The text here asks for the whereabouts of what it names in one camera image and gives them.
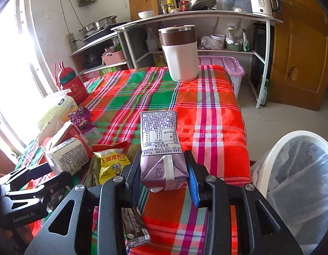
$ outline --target brown lid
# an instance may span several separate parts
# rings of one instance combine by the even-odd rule
[[[158,32],[162,46],[184,45],[197,41],[195,25],[163,28]]]

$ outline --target cutting board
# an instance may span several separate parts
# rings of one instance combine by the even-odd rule
[[[154,10],[154,15],[159,15],[157,0],[129,0],[131,21],[140,19],[138,12]]]

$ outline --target white thermos cup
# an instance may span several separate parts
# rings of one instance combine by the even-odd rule
[[[194,80],[198,76],[195,25],[163,28],[158,32],[172,80]]]

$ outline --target green bottle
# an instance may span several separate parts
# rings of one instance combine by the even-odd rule
[[[167,9],[170,13],[170,10],[175,8],[175,2],[173,0],[166,0],[167,3]]]
[[[266,81],[265,81],[264,87],[263,87],[262,98],[260,101],[260,105],[262,105],[262,106],[266,106],[266,104],[268,102],[268,82],[269,82],[269,80],[266,78]],[[262,77],[261,77],[260,84],[257,87],[258,94],[260,93],[261,84],[262,84]]]

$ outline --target window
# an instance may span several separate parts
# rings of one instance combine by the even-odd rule
[[[26,0],[10,0],[0,14],[0,130],[9,146],[20,152],[39,133],[38,105],[56,91],[34,50],[26,4]]]

